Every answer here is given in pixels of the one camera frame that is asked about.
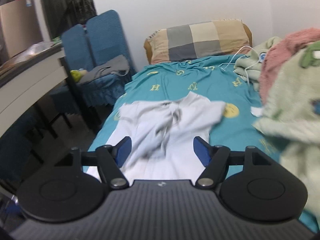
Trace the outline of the yellow green plush toy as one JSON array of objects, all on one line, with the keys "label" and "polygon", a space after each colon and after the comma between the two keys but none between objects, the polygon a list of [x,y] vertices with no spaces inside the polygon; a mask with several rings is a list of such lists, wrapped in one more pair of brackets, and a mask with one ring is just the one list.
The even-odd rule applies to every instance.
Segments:
[{"label": "yellow green plush toy", "polygon": [[70,74],[71,74],[74,82],[77,83],[87,74],[87,70],[85,70],[85,69],[71,70]]}]

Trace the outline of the dark window grille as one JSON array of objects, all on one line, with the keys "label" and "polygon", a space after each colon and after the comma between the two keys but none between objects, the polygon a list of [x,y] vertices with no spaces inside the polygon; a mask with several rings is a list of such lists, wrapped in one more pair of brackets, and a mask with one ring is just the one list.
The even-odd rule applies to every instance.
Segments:
[{"label": "dark window grille", "polygon": [[51,39],[97,15],[93,0],[41,0],[41,5]]}]

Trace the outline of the white polo shirt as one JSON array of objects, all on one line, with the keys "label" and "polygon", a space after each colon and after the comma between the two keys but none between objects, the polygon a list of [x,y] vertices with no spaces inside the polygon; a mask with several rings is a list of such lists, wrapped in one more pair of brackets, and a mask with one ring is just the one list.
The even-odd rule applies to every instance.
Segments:
[{"label": "white polo shirt", "polygon": [[124,103],[107,144],[131,138],[131,153],[120,168],[129,183],[137,179],[195,182],[204,165],[194,153],[193,139],[208,141],[225,107],[224,101],[210,101],[194,92],[176,101]]}]

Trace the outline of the plaid checkered pillow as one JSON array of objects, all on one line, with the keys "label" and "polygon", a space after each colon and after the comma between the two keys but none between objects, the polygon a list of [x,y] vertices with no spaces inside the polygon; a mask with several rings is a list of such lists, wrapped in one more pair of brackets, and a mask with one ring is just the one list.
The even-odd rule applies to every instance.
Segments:
[{"label": "plaid checkered pillow", "polygon": [[180,62],[235,54],[252,45],[252,33],[241,20],[215,20],[155,31],[144,42],[149,64]]}]

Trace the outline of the teal patterned bed sheet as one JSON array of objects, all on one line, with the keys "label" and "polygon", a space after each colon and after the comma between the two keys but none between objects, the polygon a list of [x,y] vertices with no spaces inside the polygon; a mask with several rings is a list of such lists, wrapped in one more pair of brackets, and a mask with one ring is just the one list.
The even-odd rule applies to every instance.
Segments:
[{"label": "teal patterned bed sheet", "polygon": [[243,151],[253,145],[274,160],[279,160],[285,141],[269,139],[259,133],[253,123],[252,109],[261,107],[259,93],[232,71],[234,56],[211,56],[198,60],[160,63],[146,66],[125,86],[113,112],[89,147],[90,151],[107,145],[116,129],[119,109],[124,103],[135,101],[176,101],[194,92],[210,101],[224,101],[221,121],[209,133],[211,145],[227,146]]}]

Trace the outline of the silver foil bag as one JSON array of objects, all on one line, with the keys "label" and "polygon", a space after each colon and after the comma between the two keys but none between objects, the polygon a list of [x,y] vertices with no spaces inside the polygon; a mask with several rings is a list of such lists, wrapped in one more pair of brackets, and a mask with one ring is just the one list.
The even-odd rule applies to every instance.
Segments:
[{"label": "silver foil bag", "polygon": [[33,44],[27,50],[19,53],[13,58],[9,59],[7,62],[1,65],[1,75],[8,72],[12,68],[14,68],[17,64],[28,61],[33,57],[39,55],[40,53],[47,51],[55,45],[54,42],[39,42],[37,44]]}]

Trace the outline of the brown cardboard box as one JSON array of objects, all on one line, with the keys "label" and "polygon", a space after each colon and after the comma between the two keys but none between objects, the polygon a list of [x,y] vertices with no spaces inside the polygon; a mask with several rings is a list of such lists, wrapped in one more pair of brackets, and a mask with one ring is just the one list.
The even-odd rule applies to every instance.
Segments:
[{"label": "brown cardboard box", "polygon": [[33,0],[1,5],[1,62],[43,41]]}]

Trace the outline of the blue covered chair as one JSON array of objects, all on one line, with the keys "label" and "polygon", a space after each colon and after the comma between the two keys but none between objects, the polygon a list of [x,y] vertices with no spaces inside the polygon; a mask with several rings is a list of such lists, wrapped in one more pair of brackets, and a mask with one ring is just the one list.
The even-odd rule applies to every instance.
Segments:
[{"label": "blue covered chair", "polygon": [[125,93],[125,85],[132,81],[136,70],[126,42],[120,17],[115,10],[95,16],[86,23],[87,37],[95,64],[100,66],[123,56],[130,70],[127,73],[95,75],[95,80],[81,86],[88,106],[114,105]]},{"label": "blue covered chair", "polygon": [[77,24],[62,36],[62,45],[65,56],[60,60],[67,73],[64,85],[53,89],[49,95],[53,100],[56,110],[61,113],[80,114],[85,124],[94,133],[100,130],[101,120],[92,101],[95,89],[89,84],[76,82],[71,76],[72,70],[92,70],[94,60],[89,42],[82,25]]}]

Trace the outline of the pink fluffy blanket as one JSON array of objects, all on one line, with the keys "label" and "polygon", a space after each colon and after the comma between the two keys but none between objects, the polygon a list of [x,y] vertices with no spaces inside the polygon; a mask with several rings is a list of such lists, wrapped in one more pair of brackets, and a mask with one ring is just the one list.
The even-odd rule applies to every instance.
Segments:
[{"label": "pink fluffy blanket", "polygon": [[282,64],[289,60],[312,42],[319,41],[319,29],[308,28],[285,36],[267,52],[259,77],[259,94],[263,105],[267,101],[268,92],[276,80]]}]

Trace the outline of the grey cloth on chair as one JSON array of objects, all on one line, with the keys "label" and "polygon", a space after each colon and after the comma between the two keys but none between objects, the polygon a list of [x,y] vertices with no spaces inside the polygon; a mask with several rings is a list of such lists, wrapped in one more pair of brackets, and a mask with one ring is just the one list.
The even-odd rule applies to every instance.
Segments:
[{"label": "grey cloth on chair", "polygon": [[124,55],[118,55],[107,61],[105,64],[94,67],[87,72],[79,81],[79,84],[92,82],[100,77],[115,74],[117,76],[125,76],[130,70],[130,65]]}]

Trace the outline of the white desk with black legs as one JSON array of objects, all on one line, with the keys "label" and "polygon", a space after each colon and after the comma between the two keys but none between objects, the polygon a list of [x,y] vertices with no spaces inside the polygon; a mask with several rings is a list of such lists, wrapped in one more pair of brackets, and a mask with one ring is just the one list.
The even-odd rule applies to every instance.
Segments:
[{"label": "white desk with black legs", "polygon": [[1,77],[1,135],[33,104],[65,81],[80,114],[94,134],[99,132],[97,111],[86,105],[81,90],[74,82],[61,45],[23,62]]}]

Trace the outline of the green cartoon fleece blanket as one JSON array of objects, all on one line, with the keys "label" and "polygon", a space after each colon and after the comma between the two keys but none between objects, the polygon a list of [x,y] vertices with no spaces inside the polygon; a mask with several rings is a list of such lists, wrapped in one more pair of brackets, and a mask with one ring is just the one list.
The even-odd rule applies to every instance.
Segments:
[{"label": "green cartoon fleece blanket", "polygon": [[[259,51],[247,46],[234,65],[244,81],[257,81],[269,49],[281,38],[273,37]],[[260,133],[284,140],[281,165],[307,188],[306,210],[319,218],[319,41],[312,42],[282,64],[268,92],[262,116],[253,124]]]}]

